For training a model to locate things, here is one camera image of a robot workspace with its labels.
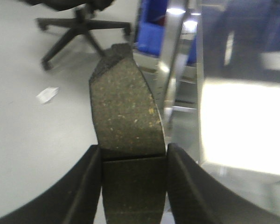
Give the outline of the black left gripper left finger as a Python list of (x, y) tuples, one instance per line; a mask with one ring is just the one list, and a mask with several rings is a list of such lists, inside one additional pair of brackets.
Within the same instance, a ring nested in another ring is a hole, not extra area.
[(101, 191), (101, 152), (92, 145), (57, 183), (0, 217), (0, 224), (92, 224)]

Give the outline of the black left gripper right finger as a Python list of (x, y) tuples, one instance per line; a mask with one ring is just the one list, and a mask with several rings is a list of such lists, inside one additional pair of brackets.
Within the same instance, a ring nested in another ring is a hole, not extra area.
[(175, 143), (167, 151), (167, 192), (177, 224), (280, 224), (280, 216), (235, 194)]

